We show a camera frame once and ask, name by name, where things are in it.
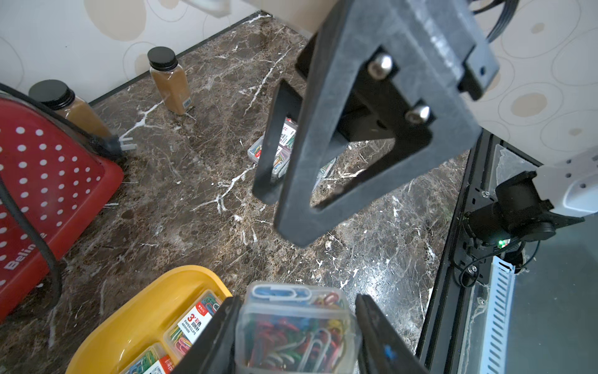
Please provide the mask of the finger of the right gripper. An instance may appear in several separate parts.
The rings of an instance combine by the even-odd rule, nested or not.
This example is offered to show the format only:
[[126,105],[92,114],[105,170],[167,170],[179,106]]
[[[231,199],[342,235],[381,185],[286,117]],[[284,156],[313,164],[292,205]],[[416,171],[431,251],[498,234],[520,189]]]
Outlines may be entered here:
[[[468,1],[338,1],[311,46],[274,223],[300,247],[475,145],[481,127],[464,96],[480,99],[499,70]],[[386,155],[311,203],[337,140],[384,139]]]
[[301,95],[291,87],[291,84],[282,79],[273,95],[262,153],[252,188],[253,195],[267,205],[273,205],[280,199],[284,177],[273,177],[274,161],[279,147],[283,150],[282,154],[291,155],[284,146],[280,145],[280,137],[285,119],[298,119],[302,101]]

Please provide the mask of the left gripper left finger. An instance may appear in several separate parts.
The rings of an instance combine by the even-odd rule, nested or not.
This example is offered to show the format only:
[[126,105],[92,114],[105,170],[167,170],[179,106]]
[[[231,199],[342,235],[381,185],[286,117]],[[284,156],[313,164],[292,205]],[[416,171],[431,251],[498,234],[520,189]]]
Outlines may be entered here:
[[239,296],[225,299],[198,341],[172,373],[235,373],[235,327],[241,306]]

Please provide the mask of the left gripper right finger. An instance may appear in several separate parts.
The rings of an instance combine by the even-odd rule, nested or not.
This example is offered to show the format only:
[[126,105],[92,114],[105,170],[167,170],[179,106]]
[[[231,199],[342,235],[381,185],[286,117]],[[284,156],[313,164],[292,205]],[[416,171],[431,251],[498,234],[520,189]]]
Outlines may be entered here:
[[358,294],[355,307],[362,334],[358,354],[360,373],[428,373],[370,295]]

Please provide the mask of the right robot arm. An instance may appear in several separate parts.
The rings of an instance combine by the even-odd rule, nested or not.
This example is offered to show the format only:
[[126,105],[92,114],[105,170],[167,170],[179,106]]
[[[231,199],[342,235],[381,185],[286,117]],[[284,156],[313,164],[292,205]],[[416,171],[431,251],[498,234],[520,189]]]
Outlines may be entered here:
[[277,87],[254,195],[307,246],[470,149],[540,162],[466,216],[471,237],[545,240],[597,211],[595,1],[337,1]]

